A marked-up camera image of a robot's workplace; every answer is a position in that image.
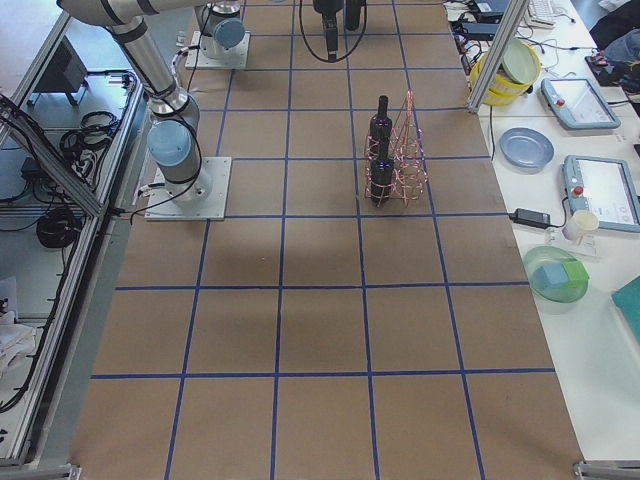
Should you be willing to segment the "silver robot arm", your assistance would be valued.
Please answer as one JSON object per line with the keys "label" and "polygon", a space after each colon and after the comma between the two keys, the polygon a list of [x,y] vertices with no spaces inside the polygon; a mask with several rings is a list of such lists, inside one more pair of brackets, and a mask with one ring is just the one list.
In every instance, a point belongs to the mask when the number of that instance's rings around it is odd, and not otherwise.
{"label": "silver robot arm", "polygon": [[155,221],[225,218],[229,157],[206,157],[198,142],[200,110],[181,87],[148,31],[145,18],[202,1],[59,1],[74,19],[107,30],[118,44],[148,96],[148,155],[164,182],[148,205],[130,213]]}
{"label": "silver robot arm", "polygon": [[[320,57],[307,40],[302,18],[303,2],[300,1],[298,22],[305,47],[312,57],[322,63],[332,64],[344,60],[351,54],[351,50],[348,50],[342,56],[338,56],[337,15],[340,11],[343,11],[344,28],[349,31],[355,31],[360,26],[362,3],[360,1],[313,1],[312,6],[314,11],[321,16],[327,57]],[[225,51],[239,46],[246,34],[244,23],[239,17],[236,1],[219,1],[206,4],[198,13],[198,23],[200,41],[207,41],[207,47],[202,47],[202,50],[206,50],[211,54],[214,53],[215,47]]]}

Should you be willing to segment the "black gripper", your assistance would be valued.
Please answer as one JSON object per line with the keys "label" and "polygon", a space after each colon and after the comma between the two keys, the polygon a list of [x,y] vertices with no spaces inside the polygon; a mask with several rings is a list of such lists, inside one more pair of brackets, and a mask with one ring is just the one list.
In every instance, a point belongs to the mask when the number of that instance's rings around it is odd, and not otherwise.
{"label": "black gripper", "polygon": [[329,61],[336,61],[338,54],[337,14],[343,9],[343,0],[314,0],[313,9],[321,15]]}

